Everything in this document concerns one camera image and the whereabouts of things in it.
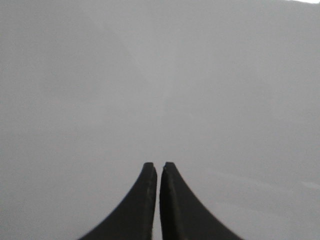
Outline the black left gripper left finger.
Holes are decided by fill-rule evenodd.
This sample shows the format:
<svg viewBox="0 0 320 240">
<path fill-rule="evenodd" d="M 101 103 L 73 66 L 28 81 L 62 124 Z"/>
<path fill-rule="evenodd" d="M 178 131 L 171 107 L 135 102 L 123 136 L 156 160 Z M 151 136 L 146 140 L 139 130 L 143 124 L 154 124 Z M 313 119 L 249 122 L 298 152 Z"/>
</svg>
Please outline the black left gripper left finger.
<svg viewBox="0 0 320 240">
<path fill-rule="evenodd" d="M 151 240 L 157 192 L 157 172 L 152 162 L 142 170 L 119 205 L 82 240 Z"/>
</svg>

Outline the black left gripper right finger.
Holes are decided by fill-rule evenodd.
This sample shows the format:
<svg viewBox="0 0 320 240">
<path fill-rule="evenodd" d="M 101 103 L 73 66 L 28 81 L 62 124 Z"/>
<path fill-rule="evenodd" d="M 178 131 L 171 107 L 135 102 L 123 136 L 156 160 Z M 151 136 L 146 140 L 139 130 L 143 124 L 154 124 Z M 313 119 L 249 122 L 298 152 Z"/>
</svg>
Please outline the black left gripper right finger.
<svg viewBox="0 0 320 240">
<path fill-rule="evenodd" d="M 199 201 L 173 162 L 163 167 L 159 209 L 164 240 L 240 239 Z"/>
</svg>

